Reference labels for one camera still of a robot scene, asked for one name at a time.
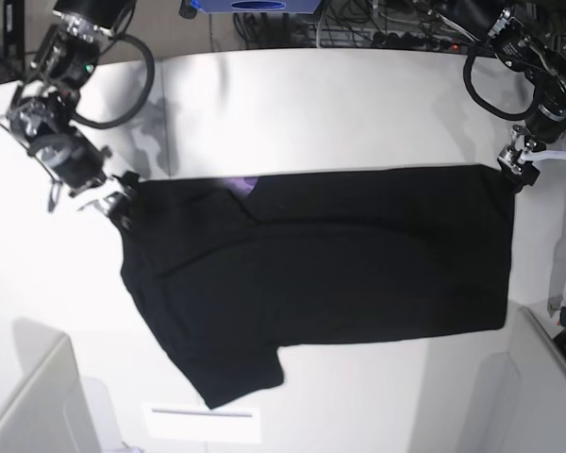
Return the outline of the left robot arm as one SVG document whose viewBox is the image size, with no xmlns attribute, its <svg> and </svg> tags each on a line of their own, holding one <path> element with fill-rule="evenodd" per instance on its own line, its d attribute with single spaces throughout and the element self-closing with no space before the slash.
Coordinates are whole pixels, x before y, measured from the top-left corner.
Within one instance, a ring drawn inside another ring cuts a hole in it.
<svg viewBox="0 0 566 453">
<path fill-rule="evenodd" d="M 566 133 L 566 46 L 555 49 L 552 35 L 516 1 L 432 1 L 430 8 L 471 41 L 462 76 L 472 100 L 488 113 L 513 123 L 510 142 L 497 157 L 501 173 L 517 193 L 534 185 L 540 174 L 537 160 L 566 159 L 547 149 Z M 480 52 L 495 55 L 534 86 L 525 110 L 503 111 L 477 93 L 473 68 Z"/>
</svg>

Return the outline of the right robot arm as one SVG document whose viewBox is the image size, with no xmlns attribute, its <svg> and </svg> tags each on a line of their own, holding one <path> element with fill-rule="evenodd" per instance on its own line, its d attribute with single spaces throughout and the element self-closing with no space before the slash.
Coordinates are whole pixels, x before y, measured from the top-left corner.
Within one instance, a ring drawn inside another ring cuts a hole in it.
<svg viewBox="0 0 566 453">
<path fill-rule="evenodd" d="M 79 130 L 107 130 L 133 119 L 146 103 L 155 80 L 155 59 L 148 46 L 128 34 L 125 19 L 133 1 L 58 1 L 59 21 L 49 27 L 40 49 L 19 82 L 5 115 L 8 132 L 51 179 L 48 209 L 55 210 L 61 189 L 72 198 L 89 193 L 89 206 L 110 219 L 122 215 L 135 196 L 138 175 L 110 175 L 104 165 L 110 151 L 93 145 Z M 121 116 L 96 122 L 77 111 L 80 91 L 103 54 L 126 42 L 143 56 L 146 79 L 135 104 Z"/>
</svg>

